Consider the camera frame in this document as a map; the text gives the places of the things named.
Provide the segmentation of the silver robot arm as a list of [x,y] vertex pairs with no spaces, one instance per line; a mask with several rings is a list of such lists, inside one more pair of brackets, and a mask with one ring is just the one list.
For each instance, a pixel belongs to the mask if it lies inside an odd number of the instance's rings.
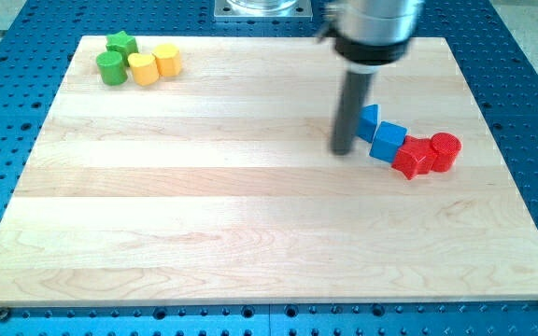
[[424,8],[423,0],[339,0],[326,6],[318,41],[363,72],[400,60]]

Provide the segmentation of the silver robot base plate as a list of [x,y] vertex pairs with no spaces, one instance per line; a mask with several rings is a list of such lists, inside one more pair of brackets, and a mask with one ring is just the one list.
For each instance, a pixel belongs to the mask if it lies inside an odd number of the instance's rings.
[[310,0],[215,0],[214,17],[226,21],[312,19],[313,10]]

